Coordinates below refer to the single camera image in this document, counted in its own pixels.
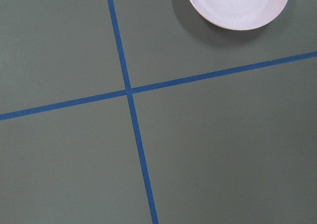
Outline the pink round plate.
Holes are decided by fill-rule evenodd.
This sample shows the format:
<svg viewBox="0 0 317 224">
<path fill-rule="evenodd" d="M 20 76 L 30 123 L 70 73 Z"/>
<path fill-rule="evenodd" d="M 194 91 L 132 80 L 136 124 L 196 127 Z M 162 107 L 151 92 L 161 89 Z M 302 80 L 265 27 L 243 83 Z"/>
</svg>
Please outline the pink round plate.
<svg viewBox="0 0 317 224">
<path fill-rule="evenodd" d="M 189 0 L 206 21 L 220 28 L 248 31 L 280 15 L 288 0 Z"/>
</svg>

